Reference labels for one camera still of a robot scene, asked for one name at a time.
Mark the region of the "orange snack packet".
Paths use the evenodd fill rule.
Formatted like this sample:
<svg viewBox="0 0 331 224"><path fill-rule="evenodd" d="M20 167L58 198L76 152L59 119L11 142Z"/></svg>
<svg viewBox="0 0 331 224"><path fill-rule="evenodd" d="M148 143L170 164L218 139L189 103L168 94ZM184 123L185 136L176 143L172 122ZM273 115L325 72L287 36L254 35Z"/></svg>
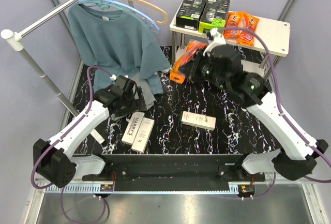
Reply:
<svg viewBox="0 0 331 224"><path fill-rule="evenodd" d="M252 32L255 32L260 19L253 15L250 15L248 13L244 13L244 19L245 19L244 28L248 29ZM238 37L237 42L238 42L238 44L243 44L245 46L253 47L254 46L254 35L247 31L242 31Z"/></svg>
<svg viewBox="0 0 331 224"><path fill-rule="evenodd" d="M244 18L244 11L230 12L226 22L226 27L239 27ZM240 35L240 30L232 29L223 32L225 38L234 38Z"/></svg>
<svg viewBox="0 0 331 224"><path fill-rule="evenodd" d="M179 84L183 84L186 79L190 80L193 57L197 51L204 50L207 45L207 43L191 39L183 55L174 63L170 72L170 80Z"/></svg>

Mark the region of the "black green razor box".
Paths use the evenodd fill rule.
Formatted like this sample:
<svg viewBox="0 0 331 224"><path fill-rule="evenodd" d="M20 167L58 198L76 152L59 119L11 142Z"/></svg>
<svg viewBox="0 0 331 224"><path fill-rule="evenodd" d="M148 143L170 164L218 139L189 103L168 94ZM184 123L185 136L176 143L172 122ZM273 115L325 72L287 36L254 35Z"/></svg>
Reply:
<svg viewBox="0 0 331 224"><path fill-rule="evenodd" d="M207 33L214 27L225 27L230 0L207 0L199 21L199 33Z"/></svg>

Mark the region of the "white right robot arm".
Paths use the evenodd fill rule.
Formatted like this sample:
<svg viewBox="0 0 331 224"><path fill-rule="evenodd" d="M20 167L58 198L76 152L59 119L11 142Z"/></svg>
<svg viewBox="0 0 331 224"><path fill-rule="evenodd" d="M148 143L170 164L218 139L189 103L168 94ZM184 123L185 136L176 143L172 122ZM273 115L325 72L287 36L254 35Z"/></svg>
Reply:
<svg viewBox="0 0 331 224"><path fill-rule="evenodd" d="M295 181L317 182L310 174L323 158L328 144L307 134L281 105L275 90L257 73L244 71L241 55L229 46L191 45L183 56L187 78L206 80L226 91L243 109L253 114L272 133L281 148L267 153L243 156L235 175L246 181L253 174L276 172Z"/></svg>

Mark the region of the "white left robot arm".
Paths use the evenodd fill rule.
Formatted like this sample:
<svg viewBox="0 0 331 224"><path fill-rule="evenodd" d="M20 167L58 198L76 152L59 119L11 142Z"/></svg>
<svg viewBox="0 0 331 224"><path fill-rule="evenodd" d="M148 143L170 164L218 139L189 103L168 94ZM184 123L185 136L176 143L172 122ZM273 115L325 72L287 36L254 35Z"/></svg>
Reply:
<svg viewBox="0 0 331 224"><path fill-rule="evenodd" d="M75 156L82 141L110 116L121 117L146 110L142 88L136 82L119 76L114 84L93 94L85 109L63 130L44 141L39 139L33 146L35 174L47 179L51 185L63 188L73 179L96 177L105 181L111 177L111 162L102 155Z"/></svg>

